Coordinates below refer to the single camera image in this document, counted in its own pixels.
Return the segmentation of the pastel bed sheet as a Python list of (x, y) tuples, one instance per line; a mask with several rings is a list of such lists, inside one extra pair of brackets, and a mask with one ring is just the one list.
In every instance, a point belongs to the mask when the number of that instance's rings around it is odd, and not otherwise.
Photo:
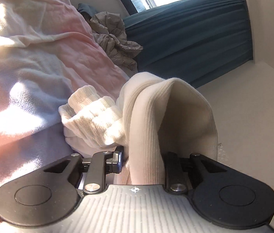
[(58, 109), (74, 91), (117, 98), (127, 79), (69, 0), (0, 0), (0, 186), (71, 153)]

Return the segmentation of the cream knit trousers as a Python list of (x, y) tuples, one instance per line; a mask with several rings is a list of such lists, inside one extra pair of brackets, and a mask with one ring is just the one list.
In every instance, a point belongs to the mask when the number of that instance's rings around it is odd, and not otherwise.
[(93, 86), (75, 91), (59, 107), (66, 142), (89, 156), (124, 147), (120, 185), (156, 185), (165, 181), (163, 154), (218, 156), (218, 133), (208, 101), (179, 78), (143, 72), (125, 83), (117, 100), (99, 96)]

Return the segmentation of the beige puffer jacket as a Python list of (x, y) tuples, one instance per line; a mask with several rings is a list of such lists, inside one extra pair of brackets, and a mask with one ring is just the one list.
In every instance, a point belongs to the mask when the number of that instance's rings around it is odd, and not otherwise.
[(97, 13), (90, 19), (89, 25), (96, 43), (116, 66), (129, 77), (138, 73), (134, 58), (143, 50), (143, 47), (127, 39), (125, 24), (120, 14)]

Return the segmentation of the right teal curtain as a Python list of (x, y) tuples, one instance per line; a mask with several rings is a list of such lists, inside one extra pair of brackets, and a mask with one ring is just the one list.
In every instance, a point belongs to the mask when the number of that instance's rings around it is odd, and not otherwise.
[(200, 87), (253, 60), (246, 0), (181, 0), (124, 19), (139, 72)]

